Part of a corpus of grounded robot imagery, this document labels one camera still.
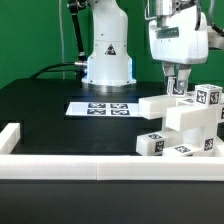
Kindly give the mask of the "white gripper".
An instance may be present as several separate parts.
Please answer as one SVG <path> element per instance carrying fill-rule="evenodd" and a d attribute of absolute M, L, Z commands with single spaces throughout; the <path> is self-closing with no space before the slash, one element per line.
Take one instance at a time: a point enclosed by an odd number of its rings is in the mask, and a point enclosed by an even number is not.
<path fill-rule="evenodd" d="M 166 84 L 171 88 L 174 84 L 174 64 L 177 63 L 177 89 L 185 91 L 191 66 L 188 64 L 204 63 L 208 57 L 208 31 L 205 14 L 200 16 L 200 26 L 197 22 L 197 7 L 182 10 L 165 20 L 160 28 L 157 21 L 149 22 L 149 41 L 152 58 L 166 61 L 162 69 Z"/>

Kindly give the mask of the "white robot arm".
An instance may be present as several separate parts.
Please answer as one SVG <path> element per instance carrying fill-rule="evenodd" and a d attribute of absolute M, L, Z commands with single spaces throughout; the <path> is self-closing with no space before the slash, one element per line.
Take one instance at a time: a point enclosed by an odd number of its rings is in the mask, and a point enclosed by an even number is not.
<path fill-rule="evenodd" d="M 83 82 L 94 87 L 121 88 L 136 83 L 127 54 L 128 18 L 116 0 L 87 0 L 93 13 L 93 52 Z M 188 88 L 191 66 L 207 60 L 211 48 L 224 49 L 224 29 L 201 11 L 199 0 L 147 0 L 152 58 L 162 63 L 170 95 Z"/>

